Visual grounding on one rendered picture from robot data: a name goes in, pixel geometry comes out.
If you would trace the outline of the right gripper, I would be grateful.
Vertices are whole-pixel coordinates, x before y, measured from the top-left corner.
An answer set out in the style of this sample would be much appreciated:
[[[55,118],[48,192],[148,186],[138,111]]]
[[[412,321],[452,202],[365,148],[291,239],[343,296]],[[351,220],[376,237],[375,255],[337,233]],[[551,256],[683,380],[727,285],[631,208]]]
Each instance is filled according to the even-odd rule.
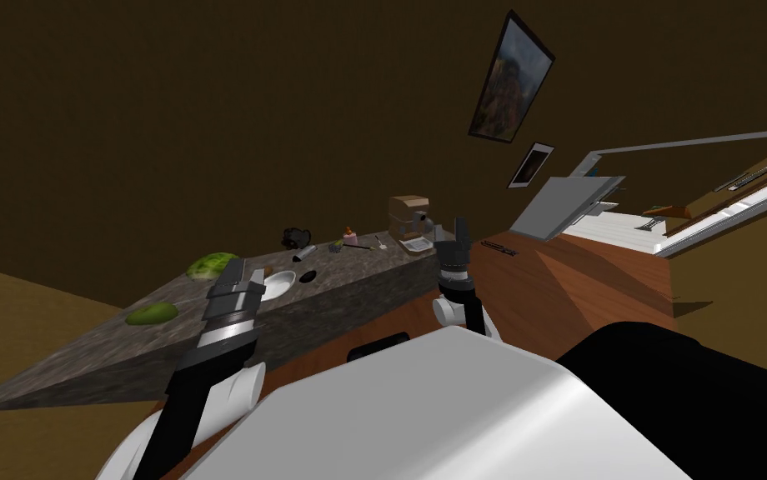
[[[470,264],[472,241],[465,217],[455,218],[454,236],[455,240],[434,242],[441,270],[467,270]]]

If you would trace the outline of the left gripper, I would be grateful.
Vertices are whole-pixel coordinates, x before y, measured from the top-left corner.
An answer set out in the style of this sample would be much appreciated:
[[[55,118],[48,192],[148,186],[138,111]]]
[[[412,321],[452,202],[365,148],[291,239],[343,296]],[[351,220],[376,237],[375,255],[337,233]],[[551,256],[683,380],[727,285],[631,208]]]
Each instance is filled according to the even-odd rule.
[[[237,312],[255,313],[265,293],[265,269],[255,269],[249,281],[243,280],[245,260],[231,258],[221,272],[221,283],[213,285],[207,293],[208,304],[204,321],[212,321]]]

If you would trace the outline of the white bowl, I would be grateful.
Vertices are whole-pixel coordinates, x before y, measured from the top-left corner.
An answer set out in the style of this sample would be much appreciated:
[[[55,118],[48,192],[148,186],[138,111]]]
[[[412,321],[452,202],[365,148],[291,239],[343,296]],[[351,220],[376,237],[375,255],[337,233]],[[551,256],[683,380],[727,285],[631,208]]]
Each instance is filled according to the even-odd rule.
[[[272,273],[263,281],[265,293],[261,300],[266,302],[284,295],[293,286],[296,278],[297,274],[292,271]]]

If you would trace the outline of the green lettuce head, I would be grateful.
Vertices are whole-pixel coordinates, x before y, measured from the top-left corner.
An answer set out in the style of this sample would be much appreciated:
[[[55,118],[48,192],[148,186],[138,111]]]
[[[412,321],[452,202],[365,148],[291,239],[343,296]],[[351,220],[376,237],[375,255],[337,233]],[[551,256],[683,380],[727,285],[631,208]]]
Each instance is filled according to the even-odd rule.
[[[230,252],[213,252],[195,261],[187,268],[185,275],[194,282],[207,282],[217,279],[228,263],[238,258]]]

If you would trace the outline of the brown coffee machine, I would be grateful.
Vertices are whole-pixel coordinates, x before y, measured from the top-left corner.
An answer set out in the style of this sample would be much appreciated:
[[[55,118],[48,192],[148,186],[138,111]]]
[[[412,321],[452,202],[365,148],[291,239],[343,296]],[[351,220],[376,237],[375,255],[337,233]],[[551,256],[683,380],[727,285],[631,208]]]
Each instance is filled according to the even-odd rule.
[[[430,202],[416,195],[389,198],[389,235],[407,254],[418,256],[434,247],[429,235],[434,221],[429,217]]]

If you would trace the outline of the small white framed picture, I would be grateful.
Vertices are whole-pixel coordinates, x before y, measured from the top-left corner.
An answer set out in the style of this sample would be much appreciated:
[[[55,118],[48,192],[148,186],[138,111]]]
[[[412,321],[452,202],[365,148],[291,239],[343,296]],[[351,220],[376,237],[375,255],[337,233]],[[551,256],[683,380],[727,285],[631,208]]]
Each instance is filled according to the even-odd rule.
[[[527,187],[537,172],[552,155],[554,147],[545,143],[534,142],[509,182],[509,189]]]

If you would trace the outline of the green oblong vegetable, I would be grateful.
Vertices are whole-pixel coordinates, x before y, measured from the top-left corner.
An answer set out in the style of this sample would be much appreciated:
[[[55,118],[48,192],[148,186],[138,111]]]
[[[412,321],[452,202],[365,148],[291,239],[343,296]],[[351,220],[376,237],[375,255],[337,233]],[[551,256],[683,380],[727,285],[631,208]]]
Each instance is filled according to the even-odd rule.
[[[157,325],[167,323],[179,315],[178,307],[171,302],[156,302],[129,313],[125,322],[129,325]]]

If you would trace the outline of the grey flat panel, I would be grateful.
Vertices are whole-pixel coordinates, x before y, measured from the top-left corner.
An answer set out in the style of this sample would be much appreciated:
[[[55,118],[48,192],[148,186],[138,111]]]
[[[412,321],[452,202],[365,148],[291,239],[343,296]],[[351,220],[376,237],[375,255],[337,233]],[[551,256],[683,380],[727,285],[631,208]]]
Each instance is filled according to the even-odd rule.
[[[604,199],[619,190],[618,177],[552,177],[519,215],[510,231],[547,242],[578,220],[598,216],[617,204]]]

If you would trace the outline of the brown wooden table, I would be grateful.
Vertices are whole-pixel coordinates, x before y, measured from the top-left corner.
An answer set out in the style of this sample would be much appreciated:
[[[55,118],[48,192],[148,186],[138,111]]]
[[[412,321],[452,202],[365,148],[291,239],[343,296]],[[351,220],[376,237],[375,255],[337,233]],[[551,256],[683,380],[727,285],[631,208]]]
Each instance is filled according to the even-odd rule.
[[[676,328],[663,258],[567,234],[540,242],[502,232],[489,241],[515,254],[475,242],[469,271],[506,343],[555,361],[609,323]]]

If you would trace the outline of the large dark framed picture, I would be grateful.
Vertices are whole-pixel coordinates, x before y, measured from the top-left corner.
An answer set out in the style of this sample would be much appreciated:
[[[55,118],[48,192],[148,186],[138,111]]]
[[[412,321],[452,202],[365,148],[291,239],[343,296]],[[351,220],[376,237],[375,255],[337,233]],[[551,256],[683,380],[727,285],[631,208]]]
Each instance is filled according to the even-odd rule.
[[[518,13],[508,11],[468,135],[511,143],[555,59],[555,55]]]

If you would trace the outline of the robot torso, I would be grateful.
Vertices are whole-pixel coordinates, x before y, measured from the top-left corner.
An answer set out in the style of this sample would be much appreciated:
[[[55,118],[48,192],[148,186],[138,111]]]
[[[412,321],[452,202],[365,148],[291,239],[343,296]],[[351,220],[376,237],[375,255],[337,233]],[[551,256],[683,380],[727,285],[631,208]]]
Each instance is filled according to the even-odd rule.
[[[690,480],[545,357],[446,327],[274,390],[181,480]]]

